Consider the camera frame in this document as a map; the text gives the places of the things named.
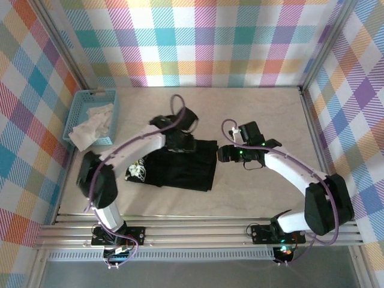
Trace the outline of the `black printed t-shirt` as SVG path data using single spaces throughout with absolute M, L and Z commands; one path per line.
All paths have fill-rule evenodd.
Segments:
M 156 150 L 128 167 L 129 182 L 204 191 L 212 189 L 217 165 L 216 140 L 197 140 L 192 153 Z

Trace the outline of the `white cloth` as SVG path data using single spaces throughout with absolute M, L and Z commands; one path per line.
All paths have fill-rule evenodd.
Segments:
M 73 127 L 69 138 L 79 151 L 84 151 L 96 140 L 106 137 L 110 130 L 113 115 L 112 103 L 87 110 L 88 120 Z

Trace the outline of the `blue plastic basket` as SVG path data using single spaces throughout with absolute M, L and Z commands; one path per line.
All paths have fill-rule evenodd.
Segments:
M 109 132 L 106 136 L 95 141 L 93 146 L 112 145 L 115 141 L 116 128 L 118 123 L 120 100 L 115 89 L 81 90 L 75 93 L 70 111 L 65 123 L 62 138 L 72 146 L 74 143 L 69 137 L 73 127 L 89 119 L 87 111 L 90 108 L 101 107 L 113 104 L 112 119 Z

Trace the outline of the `controller board with orange part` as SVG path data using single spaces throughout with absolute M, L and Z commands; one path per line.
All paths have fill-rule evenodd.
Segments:
M 290 247 L 290 246 L 281 246 L 281 247 L 274 247 L 274 262 L 276 263 L 285 263 L 290 262 L 293 260 L 294 252 L 296 248 Z

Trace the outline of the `controller board with green terminal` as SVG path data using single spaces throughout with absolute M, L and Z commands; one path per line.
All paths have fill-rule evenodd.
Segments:
M 107 265 L 116 265 L 125 261 L 130 256 L 130 249 L 127 248 L 114 248 L 103 250 L 103 260 Z

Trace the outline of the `aluminium mounting rail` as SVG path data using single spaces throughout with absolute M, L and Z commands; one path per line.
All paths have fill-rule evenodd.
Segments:
M 144 226 L 145 248 L 248 248 L 252 240 L 247 226 L 268 224 L 267 218 L 133 216 L 128 226 Z M 52 225 L 41 226 L 36 249 L 85 249 L 91 247 L 92 214 L 59 214 Z

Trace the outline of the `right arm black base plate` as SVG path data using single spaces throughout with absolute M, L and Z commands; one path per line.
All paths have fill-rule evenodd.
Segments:
M 300 232 L 279 233 L 269 225 L 252 225 L 251 238 L 256 244 L 304 244 L 306 238 Z

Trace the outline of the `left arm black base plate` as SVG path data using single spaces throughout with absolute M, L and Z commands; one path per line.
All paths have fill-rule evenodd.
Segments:
M 116 231 L 117 234 L 129 236 L 134 238 L 139 245 L 144 244 L 145 240 L 145 227 L 125 227 L 123 226 Z M 114 234 L 105 231 L 102 227 L 94 227 L 92 229 L 91 245 L 93 246 L 122 246 L 127 243 L 133 244 L 126 238 L 117 237 Z

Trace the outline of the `aluminium frame leg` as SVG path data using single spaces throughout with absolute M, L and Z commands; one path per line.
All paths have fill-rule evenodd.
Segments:
M 26 288 L 40 288 L 48 257 L 49 250 L 40 249 L 37 251 Z
M 349 253 L 360 288 L 374 288 L 361 246 L 349 246 Z

